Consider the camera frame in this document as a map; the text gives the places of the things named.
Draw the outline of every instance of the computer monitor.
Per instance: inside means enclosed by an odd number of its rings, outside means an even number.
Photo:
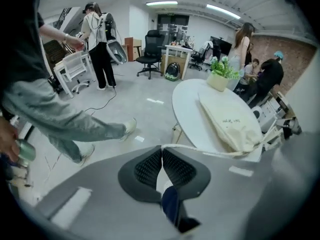
[[[215,41],[215,43],[220,46],[222,54],[229,55],[229,52],[230,52],[231,47],[232,47],[231,43],[223,41],[222,39],[216,38],[216,37],[213,37],[213,36],[211,36],[211,39],[213,39]]]
[[[184,37],[184,32],[182,31],[181,28],[179,28],[178,32],[176,33],[176,42],[180,43],[182,41],[183,37]]]

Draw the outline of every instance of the potted plant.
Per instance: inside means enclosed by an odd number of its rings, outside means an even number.
[[[220,62],[214,56],[210,62],[211,73],[206,82],[216,90],[223,92],[227,87],[229,79],[237,79],[239,73],[234,71],[233,67],[230,66],[227,56],[223,56]]]

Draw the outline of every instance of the bracelet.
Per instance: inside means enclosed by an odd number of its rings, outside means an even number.
[[[69,36],[69,34],[64,34],[64,39],[62,41],[62,43],[65,45],[67,43],[67,37]]]

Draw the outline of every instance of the ceiling light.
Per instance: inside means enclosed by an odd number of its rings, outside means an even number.
[[[177,1],[147,2],[147,6],[177,5]]]
[[[213,10],[222,12],[222,13],[224,13],[224,14],[228,14],[228,15],[236,18],[237,20],[239,20],[239,19],[241,18],[240,16],[238,16],[238,15],[236,15],[236,14],[234,14],[234,13],[228,11],[228,10],[222,9],[222,8],[220,8],[220,7],[213,6],[213,5],[211,5],[211,4],[207,4],[206,7],[209,8],[209,9],[213,9]]]

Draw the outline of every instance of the black shirt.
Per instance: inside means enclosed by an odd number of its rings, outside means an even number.
[[[259,87],[259,92],[267,94],[272,87],[281,84],[282,78],[284,77],[284,70],[281,64],[272,58],[262,63],[261,69],[264,71],[256,83]]]
[[[251,62],[252,62],[252,55],[251,55],[251,52],[249,51],[246,53],[244,66],[248,65]]]
[[[21,11],[7,26],[4,66],[1,67],[0,97],[2,91],[17,81],[32,82],[47,79],[39,37],[39,27],[44,24],[38,13],[40,0],[14,0]]]

